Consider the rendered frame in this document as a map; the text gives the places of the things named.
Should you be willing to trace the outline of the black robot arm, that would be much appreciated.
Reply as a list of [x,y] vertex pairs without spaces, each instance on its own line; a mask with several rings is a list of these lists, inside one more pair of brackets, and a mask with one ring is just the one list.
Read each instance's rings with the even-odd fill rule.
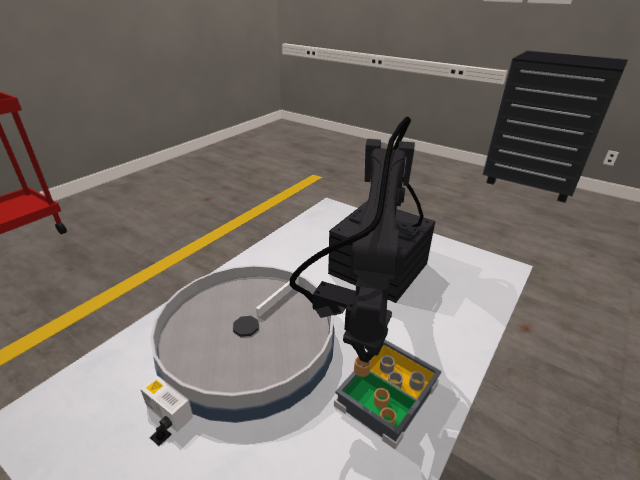
[[[376,342],[384,336],[390,282],[398,282],[405,264],[406,249],[397,250],[398,238],[412,241],[420,230],[396,220],[397,206],[404,202],[402,184],[409,185],[414,149],[415,142],[405,141],[399,141],[398,150],[392,149],[380,221],[370,234],[353,242],[350,276],[357,278],[356,291],[321,281],[313,293],[313,309],[320,318],[343,314],[346,309],[344,329],[361,342]],[[359,224],[357,233],[373,222],[379,210],[386,153],[380,139],[366,140],[365,182],[371,182],[368,203],[365,210],[358,209],[349,217]]]

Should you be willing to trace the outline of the bronze bushing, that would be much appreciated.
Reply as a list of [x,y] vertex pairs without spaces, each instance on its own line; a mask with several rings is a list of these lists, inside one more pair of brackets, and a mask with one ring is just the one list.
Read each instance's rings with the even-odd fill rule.
[[[359,365],[363,365],[367,367],[360,367]],[[370,367],[371,367],[371,360],[369,360],[369,362],[366,363],[361,361],[359,357],[355,359],[354,372],[356,375],[360,377],[368,376],[370,373]]]
[[[386,400],[380,400],[376,396],[377,397],[384,397]],[[374,393],[373,402],[374,402],[376,407],[383,409],[383,408],[386,408],[388,406],[389,397],[390,397],[389,392],[386,389],[379,388]]]
[[[388,416],[390,417],[392,420],[391,421],[387,421],[388,423],[390,423],[391,425],[395,425],[395,420],[396,420],[396,413],[394,410],[392,410],[391,408],[384,408],[381,410],[380,412],[380,417],[383,418],[384,416]],[[384,418],[383,418],[384,419]],[[385,420],[385,419],[384,419]]]

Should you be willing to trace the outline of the yellow bin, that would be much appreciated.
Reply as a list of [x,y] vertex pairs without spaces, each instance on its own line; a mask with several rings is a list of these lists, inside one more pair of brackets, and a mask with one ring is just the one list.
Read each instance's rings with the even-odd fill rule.
[[[417,399],[434,373],[384,345],[379,354],[371,359],[370,370],[372,372],[374,371],[375,374],[377,373],[380,377],[382,376],[383,379],[387,379],[387,381],[389,374],[385,374],[380,370],[381,358],[386,355],[391,356],[395,360],[393,371],[399,372],[403,376],[402,388],[400,389],[403,389],[404,392]],[[421,372],[425,376],[424,387],[420,391],[413,390],[409,386],[410,374],[414,371]]]

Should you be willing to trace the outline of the grey round turntable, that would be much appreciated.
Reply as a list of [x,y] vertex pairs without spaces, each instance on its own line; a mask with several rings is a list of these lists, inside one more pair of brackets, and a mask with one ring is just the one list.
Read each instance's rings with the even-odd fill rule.
[[161,418],[154,443],[193,414],[234,423],[267,418],[321,382],[333,359],[334,316],[320,318],[290,286],[293,273],[232,267],[194,280],[163,305],[150,337],[157,376],[141,388]]

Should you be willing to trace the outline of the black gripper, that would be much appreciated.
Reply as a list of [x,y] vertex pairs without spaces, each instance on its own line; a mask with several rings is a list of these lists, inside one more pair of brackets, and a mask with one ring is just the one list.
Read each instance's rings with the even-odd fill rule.
[[[343,342],[350,344],[356,351],[358,357],[360,358],[361,361],[368,363],[369,360],[375,355],[377,356],[380,352],[380,350],[382,349],[382,346],[384,344],[384,340],[386,339],[386,336],[388,334],[388,323],[390,321],[390,319],[392,318],[392,311],[387,310],[386,313],[386,323],[385,323],[385,333],[384,336],[376,341],[376,342],[371,342],[371,343],[366,343],[366,342],[361,342],[357,339],[355,339],[350,333],[349,331],[345,331],[344,335],[343,335]],[[365,347],[365,348],[364,348]],[[365,351],[365,349],[367,350],[367,352]]]

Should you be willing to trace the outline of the green bin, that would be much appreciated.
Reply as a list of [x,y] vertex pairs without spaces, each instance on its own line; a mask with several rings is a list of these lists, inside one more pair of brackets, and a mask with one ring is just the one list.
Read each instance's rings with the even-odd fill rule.
[[394,427],[397,428],[409,409],[414,404],[414,399],[399,391],[395,387],[391,386],[387,382],[383,381],[379,377],[375,376],[371,372],[368,376],[365,377],[360,377],[357,375],[343,392],[380,416],[380,412],[382,409],[376,407],[373,402],[374,392],[378,388],[384,388],[389,392],[389,403],[386,408],[391,408],[395,411],[396,420]]

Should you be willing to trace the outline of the dark grey divided bin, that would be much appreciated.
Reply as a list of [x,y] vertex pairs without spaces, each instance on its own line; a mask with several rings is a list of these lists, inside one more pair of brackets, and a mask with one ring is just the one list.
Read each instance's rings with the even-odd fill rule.
[[408,353],[407,351],[401,349],[400,347],[392,344],[387,340],[384,340],[383,346],[384,345],[396,351],[397,353],[403,355],[404,357],[410,359],[411,361],[417,363],[418,365],[424,367],[425,369],[435,373],[433,377],[430,379],[430,381],[428,382],[428,384],[426,385],[426,387],[424,388],[424,390],[421,392],[419,397],[416,399],[370,370],[372,374],[379,377],[383,381],[387,382],[391,386],[395,387],[399,391],[403,392],[404,394],[406,394],[407,396],[415,400],[414,404],[412,405],[408,413],[405,415],[405,417],[403,418],[399,426],[397,428],[394,427],[393,425],[388,423],[386,420],[384,420],[383,418],[381,418],[380,416],[378,416],[377,414],[375,414],[374,412],[366,408],[364,405],[362,405],[361,403],[359,403],[358,401],[356,401],[355,399],[353,399],[352,397],[350,397],[349,395],[343,392],[347,388],[347,386],[357,376],[354,371],[335,391],[335,394],[338,395],[338,402],[346,407],[346,412],[348,414],[350,414],[359,422],[367,426],[369,429],[374,431],[379,436],[382,437],[384,433],[385,435],[387,435],[388,437],[390,437],[392,440],[396,442],[399,436],[401,435],[401,433],[405,432],[407,427],[410,425],[410,423],[412,422],[412,420],[414,419],[414,417],[416,416],[416,414],[418,413],[418,411],[420,410],[420,408],[422,407],[422,405],[430,395],[431,389],[435,384],[435,382],[437,381],[442,371],[426,363],[425,361],[417,358],[416,356]]

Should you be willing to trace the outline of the grey metal bushing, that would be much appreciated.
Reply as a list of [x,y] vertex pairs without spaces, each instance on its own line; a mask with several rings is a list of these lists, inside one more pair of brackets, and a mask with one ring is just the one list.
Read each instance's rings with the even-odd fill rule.
[[[398,383],[393,382],[392,380],[397,380]],[[402,388],[403,376],[398,372],[391,372],[388,377],[388,381],[395,384],[396,386]]]
[[[414,380],[420,381],[420,383],[415,382]],[[421,382],[423,381],[423,382]],[[420,372],[413,372],[410,376],[409,386],[416,391],[420,391],[424,387],[425,376]]]
[[[391,366],[387,366],[385,364],[389,364]],[[385,374],[389,374],[390,372],[393,372],[394,365],[395,365],[395,360],[391,356],[383,356],[381,358],[380,370]]]

